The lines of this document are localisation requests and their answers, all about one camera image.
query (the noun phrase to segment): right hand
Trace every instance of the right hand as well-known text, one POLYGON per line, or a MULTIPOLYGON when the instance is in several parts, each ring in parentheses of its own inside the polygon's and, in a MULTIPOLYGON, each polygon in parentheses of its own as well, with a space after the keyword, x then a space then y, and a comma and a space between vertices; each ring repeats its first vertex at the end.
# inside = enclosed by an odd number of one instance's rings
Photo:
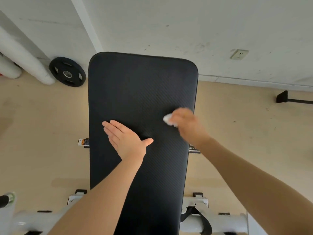
POLYGON ((188 108, 174 110, 169 121, 177 124, 180 136, 196 148, 199 148, 210 139, 209 134, 199 122, 198 117, 188 108))

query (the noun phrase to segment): beige floor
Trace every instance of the beige floor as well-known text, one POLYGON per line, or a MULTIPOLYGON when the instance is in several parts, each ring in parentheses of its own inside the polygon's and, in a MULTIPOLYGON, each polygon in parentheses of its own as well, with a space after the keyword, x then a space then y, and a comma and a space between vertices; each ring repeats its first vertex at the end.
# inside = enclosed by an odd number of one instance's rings
MULTIPOLYGON (((89 150, 77 146, 88 137, 87 89, 0 77, 0 194, 17 192, 17 210, 57 211, 76 188, 89 188, 89 150)), ((313 202, 313 106, 276 104, 280 92, 201 81, 195 113, 222 144, 313 202)), ((201 154, 189 155, 185 195, 192 192, 215 212, 245 211, 201 154)))

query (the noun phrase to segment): electrical outlet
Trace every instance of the electrical outlet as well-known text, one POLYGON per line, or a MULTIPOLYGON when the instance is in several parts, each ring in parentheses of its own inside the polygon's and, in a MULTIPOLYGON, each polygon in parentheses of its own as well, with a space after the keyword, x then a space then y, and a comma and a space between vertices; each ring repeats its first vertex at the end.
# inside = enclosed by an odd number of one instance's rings
POLYGON ((234 54, 230 57, 230 59, 241 60, 241 59, 243 59, 248 53, 249 53, 249 50, 237 49, 237 50, 234 52, 234 54))

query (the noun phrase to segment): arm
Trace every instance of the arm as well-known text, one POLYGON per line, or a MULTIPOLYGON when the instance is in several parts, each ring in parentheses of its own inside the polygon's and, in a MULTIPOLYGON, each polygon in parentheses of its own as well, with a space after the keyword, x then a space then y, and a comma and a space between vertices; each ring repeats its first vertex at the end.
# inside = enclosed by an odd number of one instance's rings
POLYGON ((137 134, 114 120, 102 124, 122 161, 90 193, 69 209, 49 235, 112 235, 115 231, 129 187, 146 154, 146 146, 153 139, 141 141, 137 134))
POLYGON ((175 110, 170 121, 178 124, 181 136, 215 166, 268 235, 312 233, 313 204, 309 200, 224 148, 209 136, 191 110, 175 110))

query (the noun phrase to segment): black strap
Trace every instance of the black strap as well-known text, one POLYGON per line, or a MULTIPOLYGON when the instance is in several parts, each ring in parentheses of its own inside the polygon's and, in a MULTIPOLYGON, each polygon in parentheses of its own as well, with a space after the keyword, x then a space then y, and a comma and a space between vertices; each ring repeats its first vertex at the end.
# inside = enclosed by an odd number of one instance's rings
POLYGON ((196 209, 194 206, 187 207, 186 213, 181 215, 180 222, 185 221, 185 219, 191 214, 199 214, 203 224, 203 231, 200 233, 201 235, 211 235, 212 234, 212 226, 209 221, 196 209))

